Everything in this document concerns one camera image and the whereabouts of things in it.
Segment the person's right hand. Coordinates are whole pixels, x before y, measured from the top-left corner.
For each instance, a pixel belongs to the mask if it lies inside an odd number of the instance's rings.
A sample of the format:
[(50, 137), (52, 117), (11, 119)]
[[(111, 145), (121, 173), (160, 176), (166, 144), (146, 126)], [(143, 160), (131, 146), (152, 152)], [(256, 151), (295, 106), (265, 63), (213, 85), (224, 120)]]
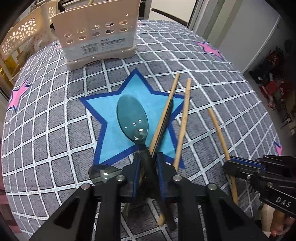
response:
[(295, 218), (286, 216), (283, 212), (275, 210), (270, 226), (270, 232), (273, 237), (284, 235), (288, 228), (293, 225)]

